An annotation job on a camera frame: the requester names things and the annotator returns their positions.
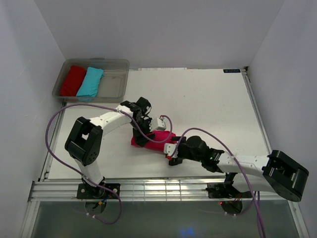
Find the pink t shirt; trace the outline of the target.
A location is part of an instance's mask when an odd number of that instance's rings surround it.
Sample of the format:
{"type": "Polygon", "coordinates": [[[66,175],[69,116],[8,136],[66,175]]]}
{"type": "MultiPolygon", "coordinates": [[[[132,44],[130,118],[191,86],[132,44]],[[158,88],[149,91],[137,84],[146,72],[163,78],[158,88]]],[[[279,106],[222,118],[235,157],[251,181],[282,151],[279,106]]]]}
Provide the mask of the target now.
{"type": "Polygon", "coordinates": [[[147,137],[151,140],[155,141],[149,141],[144,136],[141,135],[141,133],[137,130],[133,130],[133,136],[131,138],[131,145],[136,147],[142,147],[154,151],[163,152],[164,151],[164,145],[166,143],[175,144],[176,141],[173,141],[172,138],[176,137],[175,133],[170,134],[169,131],[159,131],[155,130],[149,134],[147,134],[147,137]]]}

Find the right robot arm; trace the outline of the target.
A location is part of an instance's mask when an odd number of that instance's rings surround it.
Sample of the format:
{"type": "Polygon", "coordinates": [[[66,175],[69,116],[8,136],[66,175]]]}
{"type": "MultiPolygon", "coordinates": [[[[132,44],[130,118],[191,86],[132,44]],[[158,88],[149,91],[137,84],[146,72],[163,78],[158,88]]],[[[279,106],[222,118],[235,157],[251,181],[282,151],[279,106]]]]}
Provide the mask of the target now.
{"type": "Polygon", "coordinates": [[[163,152],[169,165],[181,164],[184,159],[200,162],[212,173],[224,173],[224,182],[214,185],[209,193],[214,198],[233,198],[250,189],[274,192],[280,197],[300,202],[309,171],[279,150],[267,156],[232,156],[223,150],[210,148],[199,136],[173,137],[163,152]]]}

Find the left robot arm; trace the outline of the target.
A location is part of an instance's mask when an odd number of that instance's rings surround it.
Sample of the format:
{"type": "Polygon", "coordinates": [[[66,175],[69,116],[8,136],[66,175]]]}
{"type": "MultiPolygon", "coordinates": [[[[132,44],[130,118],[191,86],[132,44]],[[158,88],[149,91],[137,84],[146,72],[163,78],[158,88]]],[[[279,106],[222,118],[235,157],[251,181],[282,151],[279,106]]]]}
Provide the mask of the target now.
{"type": "Polygon", "coordinates": [[[148,116],[151,108],[150,102],[140,97],[134,103],[124,101],[113,111],[101,116],[90,119],[79,117],[75,121],[65,149],[78,164],[83,183],[88,185],[88,192],[94,198],[100,198],[105,193],[105,186],[101,183],[105,178],[97,163],[103,137],[122,125],[131,124],[136,141],[144,146],[149,140],[142,133],[150,139],[155,138],[150,129],[152,118],[148,116]]]}

